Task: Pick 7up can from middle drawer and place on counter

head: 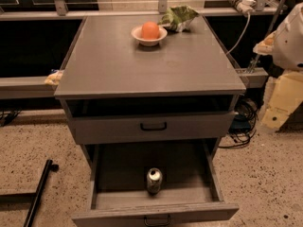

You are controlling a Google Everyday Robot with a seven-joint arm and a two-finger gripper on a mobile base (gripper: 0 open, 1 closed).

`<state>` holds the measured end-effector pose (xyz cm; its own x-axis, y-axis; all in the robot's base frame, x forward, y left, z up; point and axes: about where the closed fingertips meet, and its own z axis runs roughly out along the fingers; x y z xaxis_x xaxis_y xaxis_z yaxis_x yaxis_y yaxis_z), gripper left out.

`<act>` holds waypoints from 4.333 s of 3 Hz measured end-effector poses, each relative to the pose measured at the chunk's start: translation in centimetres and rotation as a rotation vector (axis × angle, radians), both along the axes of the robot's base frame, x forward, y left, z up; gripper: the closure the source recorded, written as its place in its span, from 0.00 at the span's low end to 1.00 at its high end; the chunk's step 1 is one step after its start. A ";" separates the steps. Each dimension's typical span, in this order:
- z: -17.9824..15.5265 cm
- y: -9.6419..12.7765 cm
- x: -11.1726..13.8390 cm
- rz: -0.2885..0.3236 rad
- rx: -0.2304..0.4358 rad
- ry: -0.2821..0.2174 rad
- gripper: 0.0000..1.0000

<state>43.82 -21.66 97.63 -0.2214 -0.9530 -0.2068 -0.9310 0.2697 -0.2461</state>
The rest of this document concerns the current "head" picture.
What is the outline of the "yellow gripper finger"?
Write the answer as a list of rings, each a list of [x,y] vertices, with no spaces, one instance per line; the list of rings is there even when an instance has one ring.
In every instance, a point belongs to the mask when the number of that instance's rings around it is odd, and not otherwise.
[[[277,131],[303,102],[303,74],[286,72],[277,79],[269,77],[263,100],[261,124]]]
[[[275,35],[276,33],[272,32],[264,40],[256,44],[253,52],[262,56],[271,55],[273,53]]]

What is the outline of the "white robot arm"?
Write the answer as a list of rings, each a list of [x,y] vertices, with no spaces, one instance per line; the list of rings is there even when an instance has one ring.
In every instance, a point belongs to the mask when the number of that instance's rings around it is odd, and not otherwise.
[[[278,131],[303,102],[303,3],[294,6],[278,28],[253,51],[271,55],[283,69],[277,79],[266,83],[261,125]]]

